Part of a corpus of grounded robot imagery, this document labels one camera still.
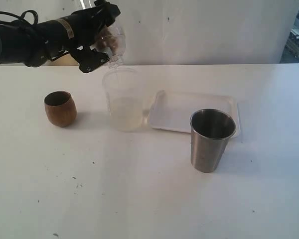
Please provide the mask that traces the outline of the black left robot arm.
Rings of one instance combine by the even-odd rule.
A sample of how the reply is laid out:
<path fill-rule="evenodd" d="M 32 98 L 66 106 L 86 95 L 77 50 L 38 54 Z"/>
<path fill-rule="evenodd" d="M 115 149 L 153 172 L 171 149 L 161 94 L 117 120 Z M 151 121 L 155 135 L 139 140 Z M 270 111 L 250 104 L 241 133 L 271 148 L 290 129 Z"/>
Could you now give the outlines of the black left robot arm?
<path fill-rule="evenodd" d="M 14 17 L 11 22 L 0 20 L 0 64 L 40 67 L 69 54 L 81 72 L 90 73 L 114 55 L 110 47 L 98 50 L 91 46 L 97 34 L 115 23 L 121 14 L 115 4 L 96 0 L 94 7 L 42 23 L 36 11 L 29 10 L 29 13 L 33 15 L 33 23 L 25 19 L 26 12 L 16 15 L 0 11 L 0 15 Z"/>

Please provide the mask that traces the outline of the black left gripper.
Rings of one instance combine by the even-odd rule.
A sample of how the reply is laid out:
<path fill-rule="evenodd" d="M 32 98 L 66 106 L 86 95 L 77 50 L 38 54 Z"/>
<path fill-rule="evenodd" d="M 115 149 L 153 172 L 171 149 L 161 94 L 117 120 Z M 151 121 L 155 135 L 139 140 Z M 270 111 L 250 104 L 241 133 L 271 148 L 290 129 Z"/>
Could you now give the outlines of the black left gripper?
<path fill-rule="evenodd" d="M 95 44 L 103 29 L 112 25 L 121 14 L 117 5 L 106 0 L 79 1 L 79 10 L 69 15 L 69 23 L 73 30 L 69 51 L 79 47 L 89 49 Z"/>

